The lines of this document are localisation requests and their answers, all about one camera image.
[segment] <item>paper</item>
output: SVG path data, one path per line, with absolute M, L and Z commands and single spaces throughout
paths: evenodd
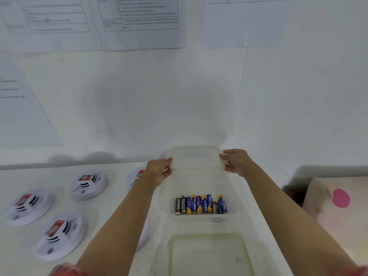
M 90 0 L 105 51 L 185 46 L 182 0 Z
M 282 44 L 291 0 L 204 0 L 202 47 Z
M 0 53 L 0 146 L 62 145 L 21 70 Z
M 14 51 L 90 51 L 101 44 L 88 0 L 0 0 Z

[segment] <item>wall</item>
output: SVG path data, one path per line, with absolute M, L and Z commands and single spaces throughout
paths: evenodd
M 18 54 L 64 146 L 0 149 L 0 165 L 142 161 L 211 143 L 247 149 L 280 186 L 317 169 L 365 173 L 368 0 L 294 0 L 284 44 L 248 50 L 201 50 L 200 5 L 185 0 L 183 49 Z

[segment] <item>hand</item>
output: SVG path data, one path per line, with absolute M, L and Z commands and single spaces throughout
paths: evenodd
M 239 176 L 244 176 L 246 167 L 248 167 L 253 161 L 248 156 L 248 153 L 242 149 L 230 149 L 224 150 L 224 154 L 220 154 L 220 159 L 227 161 L 225 170 L 232 173 L 237 173 Z
M 148 180 L 153 180 L 154 187 L 156 188 L 157 186 L 161 185 L 164 179 L 168 178 L 172 174 L 169 166 L 172 161 L 173 159 L 171 157 L 168 159 L 148 161 L 146 169 L 141 177 L 144 177 Z

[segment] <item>person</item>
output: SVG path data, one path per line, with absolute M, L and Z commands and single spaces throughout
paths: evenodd
M 252 161 L 245 150 L 230 149 L 223 153 L 219 157 L 228 163 L 225 170 L 237 173 L 248 183 L 295 276 L 368 275 L 367 267 L 358 267 L 338 243 Z M 149 161 L 144 173 L 92 239 L 77 264 L 58 266 L 51 275 L 127 276 L 153 192 L 171 175 L 171 162 L 172 158 Z

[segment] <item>pink polka dot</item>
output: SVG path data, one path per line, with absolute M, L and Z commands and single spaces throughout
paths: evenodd
M 347 208 L 350 204 L 350 197 L 343 189 L 335 189 L 332 202 L 340 208 Z

